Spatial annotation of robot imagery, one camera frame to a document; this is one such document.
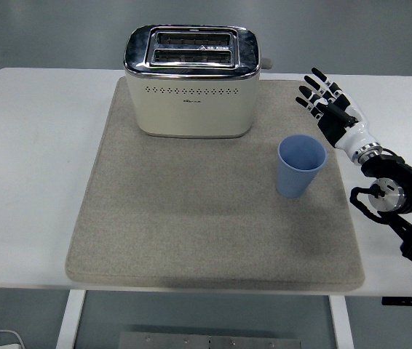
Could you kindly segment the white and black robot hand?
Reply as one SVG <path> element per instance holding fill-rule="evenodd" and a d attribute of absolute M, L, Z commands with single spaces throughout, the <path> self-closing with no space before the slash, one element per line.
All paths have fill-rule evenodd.
<path fill-rule="evenodd" d="M 343 150 L 357 163 L 362 153 L 379 148 L 368 131 L 368 120 L 357 103 L 317 68 L 304 77 L 296 102 L 317 121 L 317 126 L 333 148 Z"/>

